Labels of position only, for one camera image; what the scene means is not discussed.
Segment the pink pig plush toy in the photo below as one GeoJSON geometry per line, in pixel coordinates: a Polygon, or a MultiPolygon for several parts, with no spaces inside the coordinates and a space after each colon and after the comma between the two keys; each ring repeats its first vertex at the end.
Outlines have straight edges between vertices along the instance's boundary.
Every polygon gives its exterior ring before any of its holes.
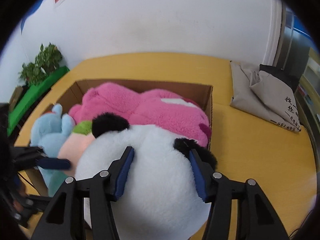
{"type": "Polygon", "coordinates": [[[95,140],[92,134],[92,120],[78,123],[72,130],[70,136],[63,143],[59,150],[58,158],[67,159],[71,163],[71,168],[64,170],[67,176],[75,175],[76,167],[85,149],[95,140]]]}

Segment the light blue plush toy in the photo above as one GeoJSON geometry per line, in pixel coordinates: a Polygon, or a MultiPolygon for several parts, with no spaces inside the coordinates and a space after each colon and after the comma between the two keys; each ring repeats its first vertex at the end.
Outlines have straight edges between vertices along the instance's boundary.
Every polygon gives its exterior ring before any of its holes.
{"type": "MultiPolygon", "coordinates": [[[[56,158],[75,126],[75,121],[68,114],[63,114],[62,106],[57,103],[51,111],[44,113],[34,122],[30,145],[43,148],[44,154],[50,158],[56,158]]],[[[38,167],[44,183],[48,189],[48,196],[52,197],[59,189],[67,176],[54,169],[38,167]]]]}

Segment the white panda plush toy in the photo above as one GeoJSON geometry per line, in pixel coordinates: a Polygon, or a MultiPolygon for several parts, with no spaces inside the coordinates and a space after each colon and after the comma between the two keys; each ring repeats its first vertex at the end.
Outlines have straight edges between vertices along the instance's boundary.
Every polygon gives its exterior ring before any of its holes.
{"type": "Polygon", "coordinates": [[[189,239],[200,230],[210,208],[197,194],[187,155],[195,149],[216,167],[207,148],[156,125],[131,125],[112,113],[93,119],[92,134],[76,167],[77,180],[108,169],[129,146],[135,152],[124,193],[112,203],[120,239],[189,239]]]}

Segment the pink plush bear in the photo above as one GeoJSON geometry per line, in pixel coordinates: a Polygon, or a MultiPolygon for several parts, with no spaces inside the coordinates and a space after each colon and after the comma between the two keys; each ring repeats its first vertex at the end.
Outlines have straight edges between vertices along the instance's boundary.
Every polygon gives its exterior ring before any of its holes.
{"type": "Polygon", "coordinates": [[[156,125],[194,139],[206,147],[211,136],[209,118],[196,102],[164,89],[137,93],[113,82],[89,89],[82,103],[68,114],[78,124],[111,112],[131,125],[156,125]]]}

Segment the green cloth covered table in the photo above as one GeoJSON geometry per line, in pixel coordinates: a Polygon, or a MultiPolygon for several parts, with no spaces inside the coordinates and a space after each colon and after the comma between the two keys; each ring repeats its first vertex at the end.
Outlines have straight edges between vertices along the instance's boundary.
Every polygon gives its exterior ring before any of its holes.
{"type": "Polygon", "coordinates": [[[27,92],[22,96],[19,103],[9,113],[7,135],[10,136],[18,125],[25,113],[30,107],[45,93],[47,93],[51,87],[61,79],[65,74],[69,72],[69,68],[66,66],[56,69],[52,74],[45,78],[39,85],[31,85],[27,92]]]}

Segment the brown cardboard box tray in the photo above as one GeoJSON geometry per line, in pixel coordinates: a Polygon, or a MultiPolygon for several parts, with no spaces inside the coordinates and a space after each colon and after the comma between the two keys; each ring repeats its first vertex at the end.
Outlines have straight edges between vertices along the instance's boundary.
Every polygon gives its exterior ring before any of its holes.
{"type": "Polygon", "coordinates": [[[91,88],[98,87],[106,82],[113,82],[129,88],[137,93],[143,93],[152,89],[164,89],[174,92],[184,98],[193,100],[200,106],[209,118],[209,127],[212,128],[212,86],[196,83],[181,83],[167,81],[144,81],[144,80],[123,80],[123,79],[89,79],[75,81],[66,91],[59,93],[57,103],[63,108],[63,113],[76,104],[82,103],[82,97],[91,88]]]}

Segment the green potted plant small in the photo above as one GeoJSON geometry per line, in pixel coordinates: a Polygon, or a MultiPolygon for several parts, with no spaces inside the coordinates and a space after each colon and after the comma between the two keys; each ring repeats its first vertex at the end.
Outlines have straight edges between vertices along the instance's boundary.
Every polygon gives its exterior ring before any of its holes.
{"type": "Polygon", "coordinates": [[[29,62],[22,64],[22,70],[19,72],[19,79],[27,85],[38,86],[47,78],[47,74],[36,64],[29,62]]]}

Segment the green potted plant large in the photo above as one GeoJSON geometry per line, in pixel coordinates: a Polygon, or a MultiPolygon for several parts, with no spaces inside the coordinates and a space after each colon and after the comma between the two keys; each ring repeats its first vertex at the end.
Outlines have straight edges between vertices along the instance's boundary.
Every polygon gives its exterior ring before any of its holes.
{"type": "Polygon", "coordinates": [[[48,46],[41,44],[40,52],[35,57],[35,64],[46,75],[50,75],[57,68],[60,68],[60,62],[63,56],[56,45],[49,43],[48,46]]]}

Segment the grey canvas tote bag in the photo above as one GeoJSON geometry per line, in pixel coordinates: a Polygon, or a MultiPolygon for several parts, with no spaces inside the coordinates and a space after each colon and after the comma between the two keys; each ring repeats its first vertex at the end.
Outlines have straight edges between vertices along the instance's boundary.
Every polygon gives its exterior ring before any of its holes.
{"type": "Polygon", "coordinates": [[[263,66],[230,62],[233,96],[230,106],[278,127],[300,132],[301,126],[292,89],[263,66]]]}

